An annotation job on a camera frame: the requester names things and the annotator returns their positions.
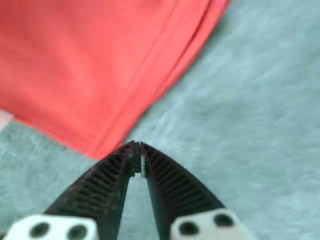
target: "red cloth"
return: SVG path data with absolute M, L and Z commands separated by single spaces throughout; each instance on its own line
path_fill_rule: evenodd
M 0 109 L 94 158 L 187 69 L 229 0 L 7 0 Z

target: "hole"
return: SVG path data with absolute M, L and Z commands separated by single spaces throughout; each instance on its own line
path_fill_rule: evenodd
M 187 221 L 180 225 L 180 233 L 182 235 L 195 235 L 198 232 L 199 229 L 193 222 Z
M 69 240 L 81 240 L 87 235 L 87 229 L 83 225 L 73 226 L 68 232 Z
M 34 239 L 41 238 L 47 234 L 49 230 L 49 224 L 46 222 L 35 225 L 30 232 L 30 236 Z
M 219 227 L 230 227 L 234 224 L 232 218 L 225 214 L 219 214 L 215 216 L 213 220 Z

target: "grey carpet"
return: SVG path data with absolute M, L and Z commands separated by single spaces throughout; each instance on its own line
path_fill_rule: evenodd
M 261 240 L 320 239 L 319 8 L 234 0 L 196 63 L 128 137 L 185 166 Z M 94 163 L 12 122 L 0 135 L 0 228 L 43 211 Z M 118 239 L 158 239 L 139 178 Z

